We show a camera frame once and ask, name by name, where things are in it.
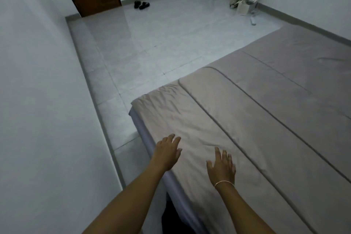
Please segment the taupe bed sheet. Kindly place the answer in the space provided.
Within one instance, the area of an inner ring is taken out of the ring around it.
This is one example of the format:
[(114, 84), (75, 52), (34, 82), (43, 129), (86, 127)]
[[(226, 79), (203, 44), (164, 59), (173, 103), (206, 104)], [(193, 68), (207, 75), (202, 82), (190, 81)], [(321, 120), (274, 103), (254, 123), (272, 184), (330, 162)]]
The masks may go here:
[(196, 234), (236, 234), (220, 195), (210, 183), (206, 160), (215, 160), (214, 147), (227, 150), (239, 169), (235, 186), (243, 199), (279, 234), (312, 234), (270, 180), (229, 138), (178, 81), (161, 86), (132, 102), (129, 112), (152, 155), (156, 143), (169, 134), (181, 137), (182, 155), (163, 182), (180, 221)]

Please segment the white paper bag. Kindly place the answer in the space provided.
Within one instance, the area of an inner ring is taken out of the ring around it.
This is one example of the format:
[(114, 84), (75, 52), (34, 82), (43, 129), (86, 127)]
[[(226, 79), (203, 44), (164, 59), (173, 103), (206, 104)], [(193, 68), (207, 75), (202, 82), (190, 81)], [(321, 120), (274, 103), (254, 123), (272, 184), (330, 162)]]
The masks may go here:
[(242, 0), (238, 2), (237, 14), (240, 16), (246, 16), (250, 10), (250, 4), (246, 2), (246, 0)]

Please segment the person's left forearm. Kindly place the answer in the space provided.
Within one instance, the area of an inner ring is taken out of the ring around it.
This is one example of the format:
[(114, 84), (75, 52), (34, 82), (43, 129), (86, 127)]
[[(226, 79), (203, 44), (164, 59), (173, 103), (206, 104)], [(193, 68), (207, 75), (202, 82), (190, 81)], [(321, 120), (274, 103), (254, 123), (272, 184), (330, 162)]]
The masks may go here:
[(138, 234), (161, 178), (175, 163), (176, 161), (151, 161), (146, 169), (102, 210), (82, 234)]

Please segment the blue-grey mattress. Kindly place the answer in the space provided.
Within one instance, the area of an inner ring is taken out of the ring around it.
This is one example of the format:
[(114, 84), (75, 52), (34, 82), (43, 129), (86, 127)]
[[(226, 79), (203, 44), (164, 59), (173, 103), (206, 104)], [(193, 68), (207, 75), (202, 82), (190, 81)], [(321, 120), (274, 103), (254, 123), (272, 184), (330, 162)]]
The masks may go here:
[[(141, 119), (141, 116), (138, 115), (136, 108), (130, 109), (129, 116), (132, 118), (149, 156), (154, 158), (157, 156), (157, 147), (159, 143), (162, 142), (163, 137), (161, 136), (161, 138), (156, 138), (156, 140), (154, 140), (146, 124)], [(190, 198), (187, 197), (174, 173), (171, 170), (166, 171), (162, 177), (162, 181), (167, 191), (167, 201), (173, 203), (173, 207), (177, 213), (176, 217), (182, 224), (191, 228), (195, 234), (210, 234), (204, 222), (195, 212), (194, 206), (191, 205)]]

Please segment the person's right hand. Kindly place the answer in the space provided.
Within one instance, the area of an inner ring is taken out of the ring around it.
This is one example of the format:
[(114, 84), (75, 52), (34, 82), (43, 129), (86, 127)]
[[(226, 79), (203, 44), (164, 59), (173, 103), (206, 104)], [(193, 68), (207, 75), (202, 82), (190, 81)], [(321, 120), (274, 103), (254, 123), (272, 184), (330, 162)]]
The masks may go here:
[(218, 186), (220, 183), (235, 184), (235, 177), (232, 177), (232, 156), (227, 154), (227, 163), (222, 162), (222, 152), (218, 147), (214, 148), (215, 160), (213, 163), (214, 172), (208, 173), (209, 180), (213, 187)]

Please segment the person's left hand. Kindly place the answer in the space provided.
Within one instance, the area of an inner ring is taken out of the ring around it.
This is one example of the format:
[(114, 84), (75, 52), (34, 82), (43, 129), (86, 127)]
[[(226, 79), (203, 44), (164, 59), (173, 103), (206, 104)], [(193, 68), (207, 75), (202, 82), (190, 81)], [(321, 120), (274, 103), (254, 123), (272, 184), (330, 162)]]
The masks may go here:
[(158, 141), (151, 158), (152, 167), (163, 174), (171, 170), (179, 159), (176, 157), (176, 151), (180, 141), (181, 137), (176, 137), (175, 134), (170, 134)]

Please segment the taupe folded blanket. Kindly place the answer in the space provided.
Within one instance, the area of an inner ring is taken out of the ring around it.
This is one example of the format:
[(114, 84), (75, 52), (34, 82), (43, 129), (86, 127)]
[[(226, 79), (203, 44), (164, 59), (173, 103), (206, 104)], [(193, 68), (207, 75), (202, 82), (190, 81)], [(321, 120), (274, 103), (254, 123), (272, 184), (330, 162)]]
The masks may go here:
[(178, 80), (316, 234), (351, 234), (351, 46), (287, 25)]

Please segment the person's right forearm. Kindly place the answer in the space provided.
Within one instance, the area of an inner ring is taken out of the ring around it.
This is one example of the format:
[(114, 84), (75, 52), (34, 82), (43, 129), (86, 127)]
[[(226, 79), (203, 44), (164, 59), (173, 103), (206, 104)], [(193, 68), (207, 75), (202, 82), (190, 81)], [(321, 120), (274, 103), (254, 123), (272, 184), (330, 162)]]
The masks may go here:
[(235, 186), (220, 183), (215, 188), (230, 214), (237, 234), (276, 234), (244, 201)]

